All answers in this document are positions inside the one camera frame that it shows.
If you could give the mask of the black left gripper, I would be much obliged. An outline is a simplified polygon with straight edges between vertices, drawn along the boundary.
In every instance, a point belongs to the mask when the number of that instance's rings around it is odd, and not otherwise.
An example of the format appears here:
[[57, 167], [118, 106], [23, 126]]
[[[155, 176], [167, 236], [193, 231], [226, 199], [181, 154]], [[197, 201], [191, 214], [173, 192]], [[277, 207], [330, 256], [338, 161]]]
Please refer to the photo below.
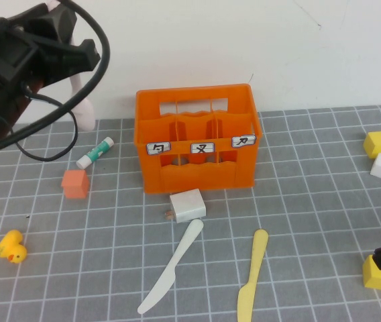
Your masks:
[[0, 101], [16, 98], [24, 85], [38, 90], [95, 69], [101, 57], [93, 40], [68, 44], [76, 21], [64, 5], [0, 17]]

